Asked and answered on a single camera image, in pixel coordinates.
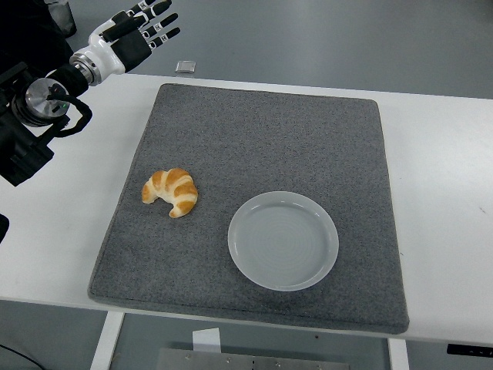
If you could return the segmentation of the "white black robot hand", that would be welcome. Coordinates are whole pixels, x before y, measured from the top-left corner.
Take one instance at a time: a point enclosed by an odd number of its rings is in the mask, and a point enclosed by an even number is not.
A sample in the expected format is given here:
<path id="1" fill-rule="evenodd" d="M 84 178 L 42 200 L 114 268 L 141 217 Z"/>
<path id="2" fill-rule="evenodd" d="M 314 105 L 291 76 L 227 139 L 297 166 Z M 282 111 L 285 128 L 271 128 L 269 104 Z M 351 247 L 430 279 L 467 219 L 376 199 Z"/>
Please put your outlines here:
<path id="1" fill-rule="evenodd" d="M 102 79 L 123 74 L 139 66 L 153 51 L 179 34 L 180 29 L 165 30 L 178 19 L 173 13 L 160 18 L 171 1 L 140 1 L 128 10 L 115 14 L 100 25 L 89 38 L 90 66 Z"/>

